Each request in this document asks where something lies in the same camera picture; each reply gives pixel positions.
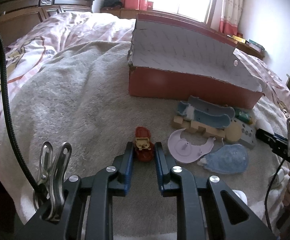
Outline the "person's hand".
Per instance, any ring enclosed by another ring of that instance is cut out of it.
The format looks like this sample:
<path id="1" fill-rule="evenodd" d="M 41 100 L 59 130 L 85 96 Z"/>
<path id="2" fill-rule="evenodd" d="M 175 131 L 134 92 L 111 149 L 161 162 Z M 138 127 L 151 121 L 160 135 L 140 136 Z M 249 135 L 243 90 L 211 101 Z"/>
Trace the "person's hand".
<path id="1" fill-rule="evenodd" d="M 290 179 L 289 179 L 288 184 L 286 186 L 286 191 L 285 191 L 285 195 L 284 195 L 282 203 L 284 206 L 289 206 L 289 204 L 290 204 Z"/>

